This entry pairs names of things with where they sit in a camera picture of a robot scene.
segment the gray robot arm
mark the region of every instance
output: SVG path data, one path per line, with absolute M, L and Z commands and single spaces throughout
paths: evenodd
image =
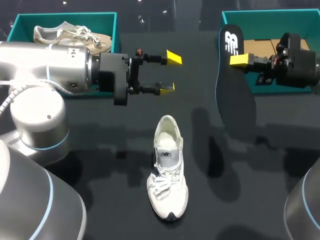
M 0 239 L 82 240 L 87 213 L 78 193 L 2 140 L 0 155 Z
M 166 57 L 143 54 L 141 49 L 135 57 L 107 52 L 91 56 L 86 47 L 0 42 L 0 81 L 51 80 L 74 94 L 110 93 L 114 104 L 121 106 L 127 105 L 128 94 L 175 90 L 173 83 L 140 84 L 139 67 L 144 62 L 182 64 L 181 57 L 169 51 Z

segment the white shoelace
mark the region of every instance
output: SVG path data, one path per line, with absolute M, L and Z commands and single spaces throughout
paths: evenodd
M 97 35 L 92 34 L 91 30 L 89 28 L 87 28 L 86 26 L 80 26 L 76 30 L 76 33 L 75 33 L 75 35 L 73 37 L 74 38 L 85 39 L 86 41 L 88 39 L 92 39 L 93 44 L 95 46 L 99 46 L 100 45 L 100 37 L 98 37 Z
M 180 159 L 176 166 L 170 168 L 160 167 L 158 163 L 154 165 L 159 171 L 159 176 L 151 175 L 153 183 L 149 187 L 154 188 L 156 196 L 169 190 L 173 184 L 180 182 L 180 172 L 178 172 L 178 170 L 180 169 L 181 163 L 182 161 Z

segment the black insole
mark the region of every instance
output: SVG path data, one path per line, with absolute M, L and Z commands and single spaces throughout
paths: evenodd
M 237 25 L 226 24 L 218 36 L 219 70 L 215 99 L 223 125 L 229 135 L 239 140 L 256 137 L 255 98 L 247 85 L 243 69 L 230 66 L 231 55 L 244 54 L 244 36 Z

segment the teal box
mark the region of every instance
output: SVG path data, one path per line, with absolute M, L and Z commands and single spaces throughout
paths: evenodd
M 111 53 L 120 53 L 121 44 L 116 12 L 18 14 L 7 42 L 33 42 L 35 26 L 54 28 L 64 21 L 73 25 L 86 26 L 93 33 L 111 36 Z
M 318 9 L 284 9 L 223 11 L 221 25 L 238 25 L 244 40 L 280 39 L 284 33 L 299 34 L 309 49 L 320 53 L 320 11 Z M 254 94 L 308 93 L 310 88 L 256 86 L 258 73 L 248 73 L 246 79 Z

